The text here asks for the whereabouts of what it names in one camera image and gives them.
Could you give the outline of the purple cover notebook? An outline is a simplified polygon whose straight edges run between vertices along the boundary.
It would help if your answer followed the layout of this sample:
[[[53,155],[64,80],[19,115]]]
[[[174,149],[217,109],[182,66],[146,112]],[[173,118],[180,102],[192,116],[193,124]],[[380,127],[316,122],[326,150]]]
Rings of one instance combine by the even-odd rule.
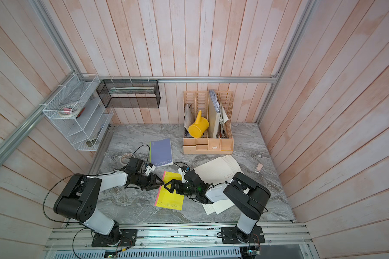
[[[169,166],[173,164],[170,138],[150,142],[150,162],[156,166]]]

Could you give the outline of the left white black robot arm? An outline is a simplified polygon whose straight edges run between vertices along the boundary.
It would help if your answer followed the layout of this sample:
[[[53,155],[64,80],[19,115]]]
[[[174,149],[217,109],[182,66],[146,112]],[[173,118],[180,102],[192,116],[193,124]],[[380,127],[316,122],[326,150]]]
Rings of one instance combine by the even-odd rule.
[[[123,234],[120,224],[104,215],[98,208],[100,192],[114,187],[134,188],[152,191],[164,185],[156,174],[141,172],[143,163],[131,159],[121,169],[99,175],[74,174],[54,204],[54,213],[74,219],[94,231],[95,238],[107,246],[118,246]]]

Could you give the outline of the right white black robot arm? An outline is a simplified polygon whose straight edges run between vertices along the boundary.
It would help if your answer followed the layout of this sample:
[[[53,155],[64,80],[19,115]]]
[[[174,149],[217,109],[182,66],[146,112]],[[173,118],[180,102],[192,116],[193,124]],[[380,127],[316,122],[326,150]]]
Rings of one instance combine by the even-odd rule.
[[[237,172],[230,181],[218,184],[204,182],[192,169],[184,174],[183,180],[173,179],[164,184],[165,189],[180,194],[203,205],[212,205],[219,201],[231,201],[241,212],[234,227],[222,227],[217,237],[224,244],[261,244],[265,242],[262,229],[257,226],[266,207],[270,191],[242,172]]]

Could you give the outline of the yellow cover notebook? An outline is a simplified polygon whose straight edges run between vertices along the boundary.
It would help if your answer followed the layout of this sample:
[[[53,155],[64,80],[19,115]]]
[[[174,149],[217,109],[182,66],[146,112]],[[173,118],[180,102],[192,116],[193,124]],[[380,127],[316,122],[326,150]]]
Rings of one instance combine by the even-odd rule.
[[[171,180],[182,180],[182,176],[179,173],[165,171],[162,180],[165,183],[168,183]],[[177,193],[170,193],[164,188],[164,186],[162,186],[158,191],[155,206],[173,210],[182,210],[183,202],[183,195]]]

